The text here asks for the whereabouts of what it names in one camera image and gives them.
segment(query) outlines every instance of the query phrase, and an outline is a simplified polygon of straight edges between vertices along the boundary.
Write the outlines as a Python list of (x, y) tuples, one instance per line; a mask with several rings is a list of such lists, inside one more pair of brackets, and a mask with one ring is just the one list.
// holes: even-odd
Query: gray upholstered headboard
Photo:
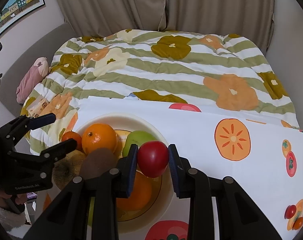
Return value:
[(39, 57), (46, 57), (49, 64), (55, 52), (76, 34), (68, 23), (60, 25), (27, 49), (2, 77), (0, 102), (14, 115), (19, 116), (21, 105), (16, 101), (16, 89), (24, 75)]

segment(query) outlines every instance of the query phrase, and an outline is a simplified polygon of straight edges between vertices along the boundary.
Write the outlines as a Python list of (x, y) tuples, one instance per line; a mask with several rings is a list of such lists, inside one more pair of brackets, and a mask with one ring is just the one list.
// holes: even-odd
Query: wall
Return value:
[(292, 99), (303, 129), (303, 10), (296, 0), (275, 0), (274, 21), (266, 58)]
[[(57, 1), (44, 1), (44, 6), (20, 19), (0, 36), (3, 45), (0, 52), (0, 73), (4, 74), (30, 46), (64, 23)], [(0, 103), (0, 126), (13, 118), (14, 116)], [(29, 145), (25, 140), (21, 140), (16, 149), (26, 152), (29, 150)]]

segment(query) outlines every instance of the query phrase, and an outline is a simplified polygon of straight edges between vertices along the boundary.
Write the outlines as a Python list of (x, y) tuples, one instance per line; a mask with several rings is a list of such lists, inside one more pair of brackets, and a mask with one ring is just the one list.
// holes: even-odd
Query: pink pig plush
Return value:
[(39, 82), (42, 82), (49, 72), (50, 67), (48, 66), (47, 59), (45, 57), (38, 58), (21, 80), (19, 87), (17, 87), (17, 102), (23, 104), (34, 87)]

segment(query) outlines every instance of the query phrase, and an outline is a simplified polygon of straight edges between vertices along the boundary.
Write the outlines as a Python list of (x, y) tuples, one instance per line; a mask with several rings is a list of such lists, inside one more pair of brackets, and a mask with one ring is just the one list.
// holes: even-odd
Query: framed picture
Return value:
[(0, 13), (0, 34), (20, 18), (44, 4), (44, 0), (9, 0)]

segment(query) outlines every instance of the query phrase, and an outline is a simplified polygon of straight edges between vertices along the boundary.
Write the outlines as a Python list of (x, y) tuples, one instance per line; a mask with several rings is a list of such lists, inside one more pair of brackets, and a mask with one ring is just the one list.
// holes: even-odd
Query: curtain fold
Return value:
[(163, 30), (165, 0), (57, 0), (78, 36), (109, 36), (124, 29)]
[(236, 33), (266, 52), (274, 0), (167, 0), (167, 30), (218, 35)]

